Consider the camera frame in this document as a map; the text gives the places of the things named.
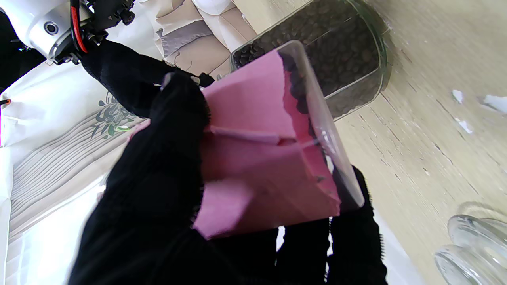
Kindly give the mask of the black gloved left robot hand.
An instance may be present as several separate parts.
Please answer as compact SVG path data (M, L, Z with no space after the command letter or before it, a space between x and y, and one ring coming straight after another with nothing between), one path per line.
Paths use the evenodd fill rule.
M385 285L382 238L365 204L331 220L206 240L199 144L210 122L194 80L171 72L154 89L151 123L130 140L87 220L70 285Z

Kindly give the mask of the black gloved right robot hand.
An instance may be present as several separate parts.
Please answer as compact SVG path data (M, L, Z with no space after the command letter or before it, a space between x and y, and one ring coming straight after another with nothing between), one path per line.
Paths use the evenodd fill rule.
M191 114L206 123L210 110L201 87L214 82L104 40L81 60L85 71L98 80L129 112L156 121Z

